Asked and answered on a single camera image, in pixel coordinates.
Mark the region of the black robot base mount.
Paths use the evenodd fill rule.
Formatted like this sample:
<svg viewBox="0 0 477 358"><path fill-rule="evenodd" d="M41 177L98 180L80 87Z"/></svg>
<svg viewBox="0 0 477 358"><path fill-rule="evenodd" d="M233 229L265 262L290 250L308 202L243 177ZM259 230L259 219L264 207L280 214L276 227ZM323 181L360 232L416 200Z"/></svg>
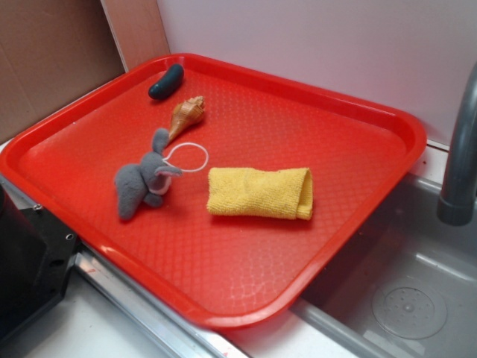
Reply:
<svg viewBox="0 0 477 358"><path fill-rule="evenodd" d="M61 302L78 235L46 208L19 209L1 189L1 343Z"/></svg>

